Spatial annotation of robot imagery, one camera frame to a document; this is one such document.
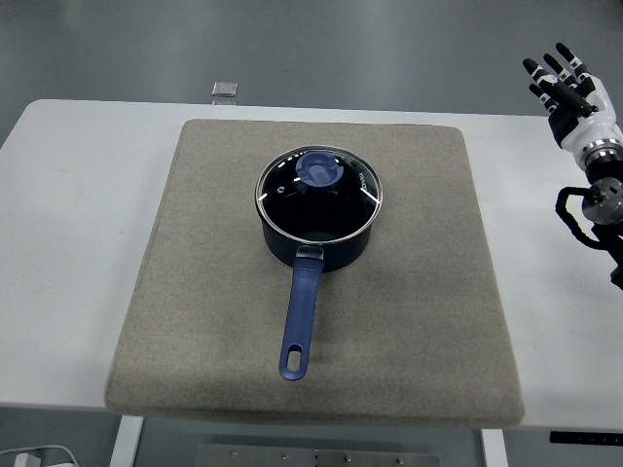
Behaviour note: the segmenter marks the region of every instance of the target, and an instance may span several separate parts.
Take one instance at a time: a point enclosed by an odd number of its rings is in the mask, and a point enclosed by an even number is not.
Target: metal plate
[[[317,450],[316,467],[438,467],[437,456],[412,452]]]
[[[212,87],[212,95],[234,97],[237,89],[238,83],[232,81],[217,81]]]
[[[195,467],[438,467],[432,454],[199,445]]]
[[[195,467],[315,467],[315,449],[199,445]]]

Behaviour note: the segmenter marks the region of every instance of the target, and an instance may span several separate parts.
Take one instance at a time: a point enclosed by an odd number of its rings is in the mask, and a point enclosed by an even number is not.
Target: white table
[[[587,183],[545,118],[514,116],[30,104],[0,150],[0,405],[104,408],[134,280],[191,119],[459,128],[517,358],[522,425],[623,429],[615,264],[577,242],[553,209],[563,186]]]

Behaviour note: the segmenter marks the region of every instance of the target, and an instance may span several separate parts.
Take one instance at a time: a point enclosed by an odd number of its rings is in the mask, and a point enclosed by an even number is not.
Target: saucepan
[[[328,146],[289,151],[269,164],[255,189],[269,249],[293,269],[279,372],[305,376],[320,276],[352,263],[365,249],[383,192],[372,167]]]

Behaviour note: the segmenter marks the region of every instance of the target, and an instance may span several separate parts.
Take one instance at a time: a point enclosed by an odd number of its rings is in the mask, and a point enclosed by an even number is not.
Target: handle hole
[[[292,345],[288,349],[287,367],[290,372],[297,372],[301,367],[301,347],[298,345]]]

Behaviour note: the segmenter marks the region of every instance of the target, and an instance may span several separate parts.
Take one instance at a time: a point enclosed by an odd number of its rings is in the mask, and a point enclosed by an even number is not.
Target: pot rim
[[[264,204],[260,200],[260,198],[262,197],[262,194],[260,193],[260,188],[262,187],[264,181],[266,180],[266,177],[268,176],[271,169],[275,167],[275,165],[280,163],[283,159],[288,158],[292,156],[293,154],[300,153],[302,151],[331,151],[331,152],[338,153],[338,154],[342,153],[345,156],[355,159],[357,162],[361,163],[363,166],[365,166],[368,169],[368,171],[374,177],[374,181],[377,184],[377,187],[379,187],[378,197],[376,199],[377,206],[375,207],[374,212],[370,216],[370,219],[368,219],[368,221],[363,226],[361,226],[359,229],[357,229],[355,232],[349,233],[346,236],[341,236],[340,238],[335,238],[333,240],[321,240],[321,241],[306,240],[304,238],[299,238],[298,236],[288,233],[285,230],[278,227],[271,220],[269,215],[266,213],[266,210],[264,209]],[[347,151],[346,149],[337,148],[334,146],[323,146],[323,145],[302,146],[300,148],[292,149],[290,151],[287,151],[286,153],[283,153],[281,156],[277,157],[276,159],[274,159],[271,163],[269,163],[266,166],[266,168],[262,172],[262,175],[260,175],[260,179],[258,180],[257,185],[255,186],[255,207],[257,208],[257,211],[259,212],[262,220],[266,222],[274,231],[278,232],[279,234],[285,236],[286,238],[294,240],[298,243],[303,243],[305,245],[331,245],[331,244],[336,244],[336,243],[342,243],[347,240],[350,240],[351,238],[355,238],[356,236],[360,235],[362,232],[365,232],[372,226],[372,223],[379,215],[379,211],[381,210],[382,204],[383,204],[383,187],[381,186],[381,180],[379,180],[379,176],[374,171],[374,169],[370,166],[370,164],[366,162],[365,160],[361,159],[359,156],[356,156],[352,152]]]

